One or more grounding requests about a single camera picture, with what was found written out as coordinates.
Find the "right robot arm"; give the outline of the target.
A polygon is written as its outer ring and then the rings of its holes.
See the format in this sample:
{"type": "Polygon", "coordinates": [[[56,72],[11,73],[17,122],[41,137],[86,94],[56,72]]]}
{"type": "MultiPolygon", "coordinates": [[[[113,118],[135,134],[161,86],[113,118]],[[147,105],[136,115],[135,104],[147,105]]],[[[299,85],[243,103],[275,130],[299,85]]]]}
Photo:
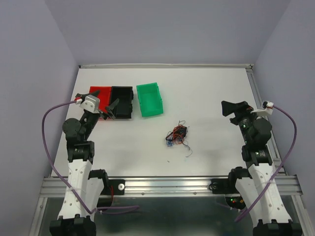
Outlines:
{"type": "Polygon", "coordinates": [[[301,225],[295,223],[288,214],[275,182],[275,177],[288,156],[275,167],[267,147],[272,125],[265,117],[280,108],[270,101],[263,102],[261,109],[254,109],[246,101],[222,101],[221,106],[223,116],[234,115],[230,122],[240,128],[245,143],[242,158],[246,167],[232,169],[226,180],[227,188],[238,192],[246,207],[235,222],[238,223],[249,215],[254,236],[302,235],[301,225]]]}

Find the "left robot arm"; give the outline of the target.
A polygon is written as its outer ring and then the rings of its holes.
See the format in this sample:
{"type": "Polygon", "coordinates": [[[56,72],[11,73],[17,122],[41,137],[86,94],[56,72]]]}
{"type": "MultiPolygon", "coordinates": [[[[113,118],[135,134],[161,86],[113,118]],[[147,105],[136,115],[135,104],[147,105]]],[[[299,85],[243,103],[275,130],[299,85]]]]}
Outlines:
{"type": "Polygon", "coordinates": [[[99,107],[99,91],[77,94],[74,104],[84,113],[80,119],[69,118],[62,126],[66,139],[68,177],[57,176],[66,184],[63,205],[57,219],[51,221],[50,234],[53,236],[94,236],[94,222],[100,194],[109,190],[109,179],[104,169],[93,170],[95,144],[88,138],[99,118],[114,119],[116,99],[102,111],[99,107]]]}

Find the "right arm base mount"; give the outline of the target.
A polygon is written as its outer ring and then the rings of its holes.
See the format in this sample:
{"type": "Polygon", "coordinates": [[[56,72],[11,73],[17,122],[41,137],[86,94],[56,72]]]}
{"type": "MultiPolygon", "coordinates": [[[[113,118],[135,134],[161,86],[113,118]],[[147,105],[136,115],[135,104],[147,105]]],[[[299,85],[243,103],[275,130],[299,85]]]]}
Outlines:
{"type": "Polygon", "coordinates": [[[209,184],[213,194],[240,194],[233,183],[227,178],[213,178],[209,184]]]}

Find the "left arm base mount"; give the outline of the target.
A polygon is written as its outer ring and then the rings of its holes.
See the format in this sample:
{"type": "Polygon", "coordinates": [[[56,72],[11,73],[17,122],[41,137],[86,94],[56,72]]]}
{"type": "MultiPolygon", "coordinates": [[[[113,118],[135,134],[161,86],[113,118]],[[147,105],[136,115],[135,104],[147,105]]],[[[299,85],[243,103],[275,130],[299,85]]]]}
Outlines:
{"type": "Polygon", "coordinates": [[[126,181],[124,179],[109,179],[101,192],[101,195],[121,196],[125,194],[126,181]]]}

